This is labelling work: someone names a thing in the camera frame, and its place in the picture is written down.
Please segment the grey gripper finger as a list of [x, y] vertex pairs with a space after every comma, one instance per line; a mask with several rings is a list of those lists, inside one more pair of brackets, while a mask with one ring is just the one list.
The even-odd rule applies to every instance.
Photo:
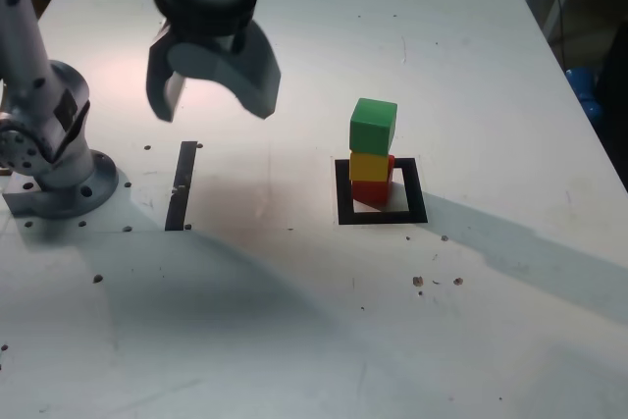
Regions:
[[275, 113], [281, 71], [272, 46], [257, 23], [252, 22], [245, 29], [237, 51], [214, 39], [187, 40], [171, 47], [167, 59], [173, 71], [184, 78], [222, 85], [254, 116], [267, 119]]
[[171, 123], [174, 119], [185, 77], [170, 65], [169, 51], [177, 44], [169, 21], [164, 21], [149, 48], [146, 95], [156, 117]]

